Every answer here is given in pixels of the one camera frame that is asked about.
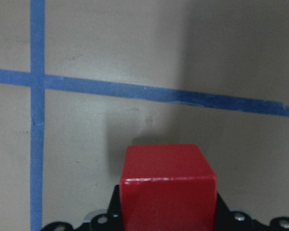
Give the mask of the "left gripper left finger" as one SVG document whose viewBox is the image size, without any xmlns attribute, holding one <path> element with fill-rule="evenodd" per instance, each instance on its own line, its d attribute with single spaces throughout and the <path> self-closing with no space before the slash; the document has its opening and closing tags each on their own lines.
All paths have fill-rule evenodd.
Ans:
<svg viewBox="0 0 289 231">
<path fill-rule="evenodd" d="M 44 226 L 41 231 L 121 231 L 121 210 L 119 201 L 119 185 L 114 187 L 107 209 L 88 213 L 83 223 L 74 228 L 70 223 L 55 221 Z"/>
</svg>

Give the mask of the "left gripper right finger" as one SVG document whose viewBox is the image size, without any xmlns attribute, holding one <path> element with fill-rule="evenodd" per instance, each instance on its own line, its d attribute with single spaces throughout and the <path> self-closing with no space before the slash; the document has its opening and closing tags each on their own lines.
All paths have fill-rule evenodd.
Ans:
<svg viewBox="0 0 289 231">
<path fill-rule="evenodd" d="M 289 231 L 289 217 L 276 217 L 265 225 L 243 211 L 230 210 L 217 194 L 215 231 Z"/>
</svg>

